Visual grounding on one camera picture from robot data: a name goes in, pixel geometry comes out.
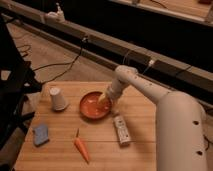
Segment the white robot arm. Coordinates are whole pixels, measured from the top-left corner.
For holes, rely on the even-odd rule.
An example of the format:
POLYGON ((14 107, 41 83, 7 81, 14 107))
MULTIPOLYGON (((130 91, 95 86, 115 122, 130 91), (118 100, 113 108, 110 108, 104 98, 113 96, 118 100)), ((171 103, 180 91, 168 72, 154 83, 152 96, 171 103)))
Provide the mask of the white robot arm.
POLYGON ((156 170, 208 171, 202 119, 205 111, 191 95, 172 91, 138 75, 134 67, 119 65, 115 77, 99 97, 115 103, 129 85, 156 105, 156 170))

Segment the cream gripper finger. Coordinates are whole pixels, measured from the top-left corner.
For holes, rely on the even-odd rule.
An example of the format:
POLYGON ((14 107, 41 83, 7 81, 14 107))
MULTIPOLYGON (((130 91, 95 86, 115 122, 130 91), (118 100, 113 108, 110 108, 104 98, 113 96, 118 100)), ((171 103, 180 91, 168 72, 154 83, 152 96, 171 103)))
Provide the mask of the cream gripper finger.
POLYGON ((107 95, 104 94, 104 93, 102 93, 102 94, 99 96, 98 101, 99 101, 99 102, 104 102, 104 101, 106 101, 107 99, 108 99, 107 95))

